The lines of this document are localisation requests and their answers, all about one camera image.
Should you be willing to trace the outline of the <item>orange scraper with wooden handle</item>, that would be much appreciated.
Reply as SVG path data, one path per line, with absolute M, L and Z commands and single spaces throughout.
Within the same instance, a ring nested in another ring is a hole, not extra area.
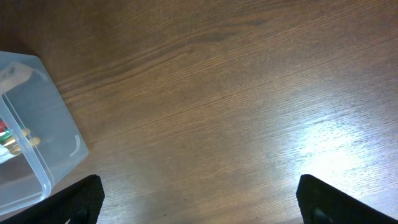
M 19 62 L 12 62 L 1 71 L 1 94 L 26 82 L 33 73 L 33 68 Z

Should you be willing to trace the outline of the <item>clear plastic container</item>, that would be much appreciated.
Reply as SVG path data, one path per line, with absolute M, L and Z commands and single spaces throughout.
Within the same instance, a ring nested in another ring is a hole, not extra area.
M 1 163 L 1 214 L 36 204 L 87 155 L 88 148 L 42 61 L 33 55 L 1 52 L 1 71 L 19 62 L 33 68 L 24 83 L 1 94 L 1 120 L 22 154 Z M 31 146 L 28 137 L 40 138 Z

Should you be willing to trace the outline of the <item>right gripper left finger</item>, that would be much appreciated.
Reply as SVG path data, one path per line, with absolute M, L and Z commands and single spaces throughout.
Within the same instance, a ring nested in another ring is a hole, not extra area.
M 96 224 L 104 198 L 100 176 L 89 175 L 1 224 Z

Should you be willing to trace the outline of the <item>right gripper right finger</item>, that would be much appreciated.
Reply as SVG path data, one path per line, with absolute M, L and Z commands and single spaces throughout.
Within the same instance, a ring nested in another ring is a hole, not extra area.
M 396 219 L 309 174 L 300 177 L 296 198 L 304 224 L 397 224 Z

